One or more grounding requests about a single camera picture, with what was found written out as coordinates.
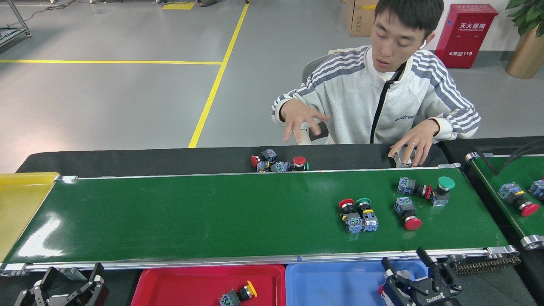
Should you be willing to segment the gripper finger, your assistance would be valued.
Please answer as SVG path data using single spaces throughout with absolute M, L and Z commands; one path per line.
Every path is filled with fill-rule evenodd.
M 65 306 L 103 306 L 108 296 L 108 289 L 102 277 L 104 267 L 96 263 L 88 281 L 80 289 L 69 294 Z
M 54 267 L 49 267 L 44 277 L 37 281 L 29 290 L 22 290 L 19 293 L 16 306 L 63 306 L 64 295 L 50 295 L 50 289 L 61 273 Z

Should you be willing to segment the person's left hand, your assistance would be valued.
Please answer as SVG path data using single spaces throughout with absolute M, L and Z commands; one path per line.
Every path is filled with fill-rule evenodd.
M 409 132 L 400 138 L 399 141 L 392 145 L 387 156 L 392 158 L 398 149 L 406 147 L 405 153 L 401 158 L 402 162 L 406 162 L 413 151 L 416 151 L 412 165 L 422 165 L 427 159 L 429 150 L 433 144 L 434 136 L 439 132 L 439 124 L 437 124 L 434 119 L 424 120 L 409 130 Z

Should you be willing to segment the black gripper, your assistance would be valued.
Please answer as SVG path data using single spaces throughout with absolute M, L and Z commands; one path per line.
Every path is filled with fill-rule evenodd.
M 380 296 L 387 306 L 461 306 L 455 298 L 463 289 L 457 282 L 450 266 L 433 261 L 423 247 L 416 250 L 420 260 L 428 267 L 428 277 L 431 279 L 429 295 L 421 294 L 418 288 L 423 287 L 428 277 L 412 278 L 407 270 L 397 271 L 389 258 L 382 258 L 381 264 L 386 269 L 385 282 L 380 285 Z

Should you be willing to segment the person's right hand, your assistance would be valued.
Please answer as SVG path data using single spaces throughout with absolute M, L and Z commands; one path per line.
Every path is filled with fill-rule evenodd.
M 283 128 L 283 142 L 288 142 L 294 133 L 295 139 L 300 140 L 303 123 L 310 125 L 311 132 L 318 136 L 321 134 L 319 122 L 329 120 L 331 117 L 319 112 L 315 108 L 302 103 L 298 99 L 290 99 L 280 108 L 280 119 L 285 123 Z

